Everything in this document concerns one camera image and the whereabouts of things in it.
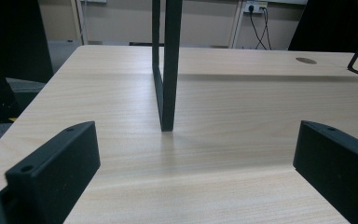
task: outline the power outlet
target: power outlet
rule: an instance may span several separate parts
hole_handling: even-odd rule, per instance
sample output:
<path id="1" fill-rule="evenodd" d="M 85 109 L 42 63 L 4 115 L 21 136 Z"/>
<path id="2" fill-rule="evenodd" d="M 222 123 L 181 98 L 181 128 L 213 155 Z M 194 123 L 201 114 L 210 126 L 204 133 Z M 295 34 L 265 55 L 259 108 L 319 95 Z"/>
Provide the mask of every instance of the power outlet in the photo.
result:
<path id="1" fill-rule="evenodd" d="M 268 2 L 259 2 L 259 1 L 246 1 L 244 11 L 250 13 L 249 6 L 254 6 L 253 13 L 263 13 L 262 7 L 267 8 Z"/>

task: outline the light wood grain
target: light wood grain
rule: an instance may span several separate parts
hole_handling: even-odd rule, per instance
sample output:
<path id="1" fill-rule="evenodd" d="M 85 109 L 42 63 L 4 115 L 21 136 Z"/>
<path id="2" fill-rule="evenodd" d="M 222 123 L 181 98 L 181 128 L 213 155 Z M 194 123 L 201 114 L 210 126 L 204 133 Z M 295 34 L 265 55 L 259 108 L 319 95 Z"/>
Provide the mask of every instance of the light wood grain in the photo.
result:
<path id="1" fill-rule="evenodd" d="M 0 189 L 53 135 L 95 120 L 102 166 L 66 223 L 346 222 L 292 162 L 303 119 L 358 137 L 350 59 L 181 49 L 174 132 L 162 133 L 150 48 L 81 47 L 0 140 Z"/>

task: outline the floor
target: floor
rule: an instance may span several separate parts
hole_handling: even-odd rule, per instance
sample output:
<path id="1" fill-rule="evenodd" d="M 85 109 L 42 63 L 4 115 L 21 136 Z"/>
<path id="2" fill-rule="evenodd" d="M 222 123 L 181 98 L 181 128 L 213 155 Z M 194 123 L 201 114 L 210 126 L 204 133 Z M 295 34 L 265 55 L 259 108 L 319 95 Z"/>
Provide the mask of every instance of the floor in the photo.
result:
<path id="1" fill-rule="evenodd" d="M 65 61 L 79 46 L 77 41 L 49 41 L 48 49 L 53 66 L 54 74 L 60 69 Z M 44 83 L 31 82 L 8 78 L 7 82 L 10 84 L 14 92 L 40 92 Z M 10 128 L 11 124 L 0 124 L 0 138 Z"/>

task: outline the black plastic bracket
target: black plastic bracket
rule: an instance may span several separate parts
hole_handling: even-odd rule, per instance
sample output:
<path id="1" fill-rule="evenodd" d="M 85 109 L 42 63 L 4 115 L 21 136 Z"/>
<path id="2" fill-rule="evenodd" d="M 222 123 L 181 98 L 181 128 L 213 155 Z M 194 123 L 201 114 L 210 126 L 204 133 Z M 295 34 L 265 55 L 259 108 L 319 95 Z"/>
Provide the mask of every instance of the black plastic bracket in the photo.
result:
<path id="1" fill-rule="evenodd" d="M 358 139 L 302 121 L 294 166 L 342 216 L 358 223 Z"/>
<path id="2" fill-rule="evenodd" d="M 63 130 L 6 172 L 0 224 L 63 223 L 100 165 L 93 121 Z"/>

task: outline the screw hole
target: screw hole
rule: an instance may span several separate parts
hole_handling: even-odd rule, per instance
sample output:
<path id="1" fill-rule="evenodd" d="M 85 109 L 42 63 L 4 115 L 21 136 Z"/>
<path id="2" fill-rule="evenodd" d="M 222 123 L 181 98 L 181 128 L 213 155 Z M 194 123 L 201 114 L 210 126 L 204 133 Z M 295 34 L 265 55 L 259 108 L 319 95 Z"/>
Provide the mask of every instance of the screw hole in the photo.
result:
<path id="1" fill-rule="evenodd" d="M 34 169 L 33 166 L 24 166 L 24 167 L 21 168 L 21 171 L 22 171 L 23 173 L 25 173 L 25 172 L 28 172 L 28 171 L 30 171 L 30 170 L 32 170 L 32 169 Z"/>

